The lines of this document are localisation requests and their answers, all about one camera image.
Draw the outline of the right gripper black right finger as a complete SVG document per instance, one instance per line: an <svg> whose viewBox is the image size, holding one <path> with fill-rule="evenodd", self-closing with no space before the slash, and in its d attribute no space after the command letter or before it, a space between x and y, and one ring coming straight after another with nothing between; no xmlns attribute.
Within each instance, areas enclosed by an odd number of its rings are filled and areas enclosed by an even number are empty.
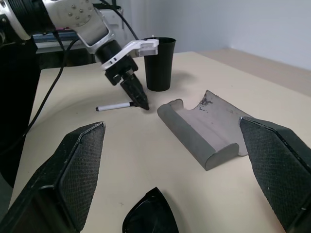
<svg viewBox="0 0 311 233"><path fill-rule="evenodd" d="M311 231L311 149L289 128L239 121L256 180L287 233Z"/></svg>

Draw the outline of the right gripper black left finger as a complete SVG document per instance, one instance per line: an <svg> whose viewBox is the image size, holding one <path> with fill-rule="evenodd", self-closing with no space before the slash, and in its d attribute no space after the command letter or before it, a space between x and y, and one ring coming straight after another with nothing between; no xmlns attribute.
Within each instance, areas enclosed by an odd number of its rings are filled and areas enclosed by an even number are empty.
<svg viewBox="0 0 311 233"><path fill-rule="evenodd" d="M68 133L0 223L2 233L79 233L96 190L105 123Z"/></svg>

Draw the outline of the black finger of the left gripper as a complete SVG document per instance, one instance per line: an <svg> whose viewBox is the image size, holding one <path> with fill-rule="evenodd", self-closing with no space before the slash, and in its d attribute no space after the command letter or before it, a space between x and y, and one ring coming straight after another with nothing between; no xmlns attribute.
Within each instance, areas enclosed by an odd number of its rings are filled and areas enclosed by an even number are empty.
<svg viewBox="0 0 311 233"><path fill-rule="evenodd" d="M139 107L148 107L148 98L143 90L143 86L135 74L129 76L129 88Z"/></svg>
<svg viewBox="0 0 311 233"><path fill-rule="evenodd" d="M121 87L124 89L124 91L127 93L127 95L131 98L131 100L133 101L133 103L139 107L139 105L137 104L137 102L135 101L133 95L130 92L130 88L129 88L129 80L124 80L123 82L121 82ZM144 110L149 110L149 106L148 107L140 107Z"/></svg>

